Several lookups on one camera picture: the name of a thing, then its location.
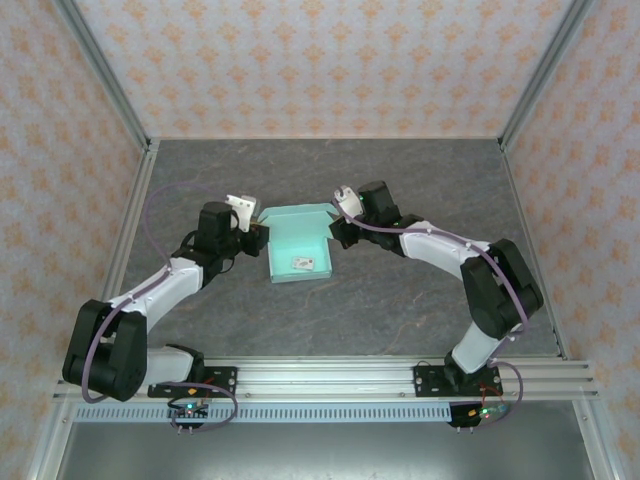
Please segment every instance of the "black mounting plate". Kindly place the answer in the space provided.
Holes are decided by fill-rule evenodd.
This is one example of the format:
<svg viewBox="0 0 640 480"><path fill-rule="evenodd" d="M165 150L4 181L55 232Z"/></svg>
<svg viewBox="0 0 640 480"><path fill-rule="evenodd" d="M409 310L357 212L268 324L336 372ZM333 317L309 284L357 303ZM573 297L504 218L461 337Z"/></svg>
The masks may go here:
<svg viewBox="0 0 640 480"><path fill-rule="evenodd" d="M416 397L481 397L480 384L493 387L502 394L502 383L495 382L495 379L500 379L498 367L485 367L478 371L473 381L460 385L456 391L444 376L444 365L416 365L413 367L413 386ZM485 391L485 395L487 397L498 396L488 389Z"/></svg>
<svg viewBox="0 0 640 480"><path fill-rule="evenodd" d="M204 376L202 377L205 382L210 378L213 378L210 385L215 387L224 388L233 395L236 394L236 386L238 385L238 368L237 367L204 367ZM189 393L190 388L186 387L169 387L166 385L150 385L147 395L149 398L204 398L209 394L209 398L227 398L226 395L204 388L199 388L192 395Z"/></svg>

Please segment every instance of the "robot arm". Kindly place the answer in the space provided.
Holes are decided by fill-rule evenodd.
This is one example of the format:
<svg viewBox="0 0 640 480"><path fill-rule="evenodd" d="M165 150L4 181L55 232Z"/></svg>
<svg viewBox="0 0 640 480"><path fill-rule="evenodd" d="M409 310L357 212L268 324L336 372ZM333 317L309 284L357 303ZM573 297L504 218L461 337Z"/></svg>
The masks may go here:
<svg viewBox="0 0 640 480"><path fill-rule="evenodd" d="M251 223L257 209L252 197L228 196L209 202L200 212L198 229L190 232L165 266L133 290L107 302L89 300L78 313L64 362L63 378L81 384L89 347L107 315L127 299L98 345L89 370L89 388L125 401L143 385L203 381L202 354L180 346L147 350L147 334L173 307L193 295L218 274L225 260L244 252L257 257L269 239L269 229ZM145 287L144 295L137 296Z"/></svg>
<svg viewBox="0 0 640 480"><path fill-rule="evenodd" d="M430 263L462 280L473 322L445 358L444 376L456 390L472 383L503 339L521 325L514 302L476 250L486 252L499 264L527 318L542 307L540 289L513 242L472 241L440 229L437 230L446 236L432 235L436 227L430 222L416 215L400 214L384 182L367 184L357 193L341 187L334 200L342 216L330 228L344 248L368 240L401 257Z"/></svg>

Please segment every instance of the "patterned wallpaper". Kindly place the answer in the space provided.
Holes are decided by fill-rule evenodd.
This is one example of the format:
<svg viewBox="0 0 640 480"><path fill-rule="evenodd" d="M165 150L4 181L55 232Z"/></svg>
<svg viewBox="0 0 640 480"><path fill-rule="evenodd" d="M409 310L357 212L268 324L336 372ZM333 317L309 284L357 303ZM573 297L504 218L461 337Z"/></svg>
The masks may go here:
<svg viewBox="0 0 640 480"><path fill-rule="evenodd" d="M140 154L51 0L3 0L0 32L0 478L22 479Z"/></svg>
<svg viewBox="0 0 640 480"><path fill-rule="evenodd" d="M497 137L570 0L79 0L151 136Z"/></svg>
<svg viewBox="0 0 640 480"><path fill-rule="evenodd" d="M571 354L640 474L640 3L597 2L510 151Z"/></svg>

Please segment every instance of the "gray stone floor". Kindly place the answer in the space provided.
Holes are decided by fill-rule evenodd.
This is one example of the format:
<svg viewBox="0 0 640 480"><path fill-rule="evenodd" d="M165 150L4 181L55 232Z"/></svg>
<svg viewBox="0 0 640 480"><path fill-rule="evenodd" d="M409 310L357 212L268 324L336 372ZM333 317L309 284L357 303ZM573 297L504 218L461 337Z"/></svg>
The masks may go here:
<svg viewBox="0 0 640 480"><path fill-rule="evenodd" d="M227 193L262 207L324 203L334 189L385 180L402 213L486 241L514 240L530 260L523 227L495 141L176 140L162 141L149 192L196 182L217 198L181 188L150 216L154 236L175 250L206 201ZM462 284L422 262L370 244L330 242L333 276L271 284L266 250L239 256L233 270L180 303L151 332L150 346L180 343L223 355L444 355L470 323ZM123 289L161 266L138 228ZM546 309L508 354L555 355Z"/></svg>

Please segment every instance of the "teal box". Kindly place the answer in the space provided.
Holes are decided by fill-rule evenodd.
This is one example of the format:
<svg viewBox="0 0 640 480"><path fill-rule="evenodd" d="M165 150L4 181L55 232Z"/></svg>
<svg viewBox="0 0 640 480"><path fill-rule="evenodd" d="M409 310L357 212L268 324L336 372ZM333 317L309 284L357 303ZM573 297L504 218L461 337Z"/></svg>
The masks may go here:
<svg viewBox="0 0 640 480"><path fill-rule="evenodd" d="M338 212L330 203L322 203L271 207L260 214L258 221L269 227L267 248L273 283L331 276L328 239L332 238L329 225L333 219L329 213Z"/></svg>

